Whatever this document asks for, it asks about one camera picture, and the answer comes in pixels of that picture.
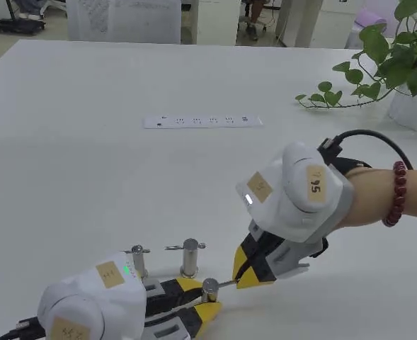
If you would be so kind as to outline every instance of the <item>white flower pot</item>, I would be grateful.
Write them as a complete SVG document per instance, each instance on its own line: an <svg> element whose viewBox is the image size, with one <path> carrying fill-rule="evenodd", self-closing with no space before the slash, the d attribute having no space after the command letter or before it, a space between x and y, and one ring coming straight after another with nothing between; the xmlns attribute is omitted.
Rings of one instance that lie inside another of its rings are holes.
<svg viewBox="0 0 417 340"><path fill-rule="evenodd" d="M400 86L400 91L409 94L408 88ZM389 116L398 124L417 131L417 96L405 96L396 92L388 111Z"/></svg>

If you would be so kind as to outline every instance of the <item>red beaded bracelet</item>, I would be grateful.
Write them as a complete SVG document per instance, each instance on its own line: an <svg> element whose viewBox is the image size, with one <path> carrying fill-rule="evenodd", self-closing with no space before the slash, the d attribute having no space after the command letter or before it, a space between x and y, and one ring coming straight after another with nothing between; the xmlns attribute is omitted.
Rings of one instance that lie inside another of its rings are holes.
<svg viewBox="0 0 417 340"><path fill-rule="evenodd" d="M402 161L394 163L394 203L388 216L383 219L386 227L396 225L404 212L405 195L406 195L406 166Z"/></svg>

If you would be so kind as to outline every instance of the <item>person's leg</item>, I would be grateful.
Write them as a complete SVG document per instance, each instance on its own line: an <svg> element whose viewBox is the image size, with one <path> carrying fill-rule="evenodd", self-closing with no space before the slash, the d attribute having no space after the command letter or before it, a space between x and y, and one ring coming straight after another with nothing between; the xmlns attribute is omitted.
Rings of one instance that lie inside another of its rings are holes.
<svg viewBox="0 0 417 340"><path fill-rule="evenodd" d="M21 13L28 13L34 16L40 15L40 9L45 4L45 0L16 0Z"/></svg>
<svg viewBox="0 0 417 340"><path fill-rule="evenodd" d="M265 2L263 0L254 0L254 2L252 3L252 9L251 9L251 22L252 23L257 23L258 17L262 13L264 3Z"/></svg>
<svg viewBox="0 0 417 340"><path fill-rule="evenodd" d="M251 20L250 20L250 23L248 23L248 27L246 27L246 33L251 40L257 41L258 36L257 36L256 23L257 23L258 17L262 13L265 0L252 0L251 3L252 3Z"/></svg>

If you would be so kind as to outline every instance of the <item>chair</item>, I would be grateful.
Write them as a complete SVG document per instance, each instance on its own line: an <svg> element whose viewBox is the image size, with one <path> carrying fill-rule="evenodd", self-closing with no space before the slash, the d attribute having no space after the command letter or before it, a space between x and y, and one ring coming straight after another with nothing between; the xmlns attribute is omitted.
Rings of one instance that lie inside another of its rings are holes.
<svg viewBox="0 0 417 340"><path fill-rule="evenodd" d="M241 12L244 11L244 15L239 17L238 30L239 30L239 24L240 23L250 23L251 22L251 19L249 18L249 13L250 13L250 10L251 10L251 4L249 2L246 2L246 0L243 0L242 4L245 5L244 10L241 9ZM263 21L257 20L256 25L263 26L262 31L266 32L266 24Z"/></svg>
<svg viewBox="0 0 417 340"><path fill-rule="evenodd" d="M181 0L67 0L70 40L180 44Z"/></svg>
<svg viewBox="0 0 417 340"><path fill-rule="evenodd" d="M67 11L67 4L64 1L60 0L47 0L43 7L40 9L40 15L44 16L45 11L49 6L55 7L56 9L62 9L63 11Z"/></svg>

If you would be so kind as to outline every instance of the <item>table surface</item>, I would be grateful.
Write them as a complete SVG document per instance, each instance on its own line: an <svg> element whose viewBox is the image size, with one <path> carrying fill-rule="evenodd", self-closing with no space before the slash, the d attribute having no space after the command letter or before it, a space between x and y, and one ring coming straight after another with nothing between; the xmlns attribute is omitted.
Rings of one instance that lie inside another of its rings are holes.
<svg viewBox="0 0 417 340"><path fill-rule="evenodd" d="M295 95L331 80L351 50L22 40L0 59L0 333L44 288L143 244L150 275L178 275L194 237L198 278L228 280L250 217L234 189L287 143L352 128L394 138L417 168L417 132L363 109L310 111ZM149 115L258 114L257 128L144 130ZM344 155L389 168L370 138ZM417 339L417 219L346 229L308 273L225 288L204 339Z"/></svg>

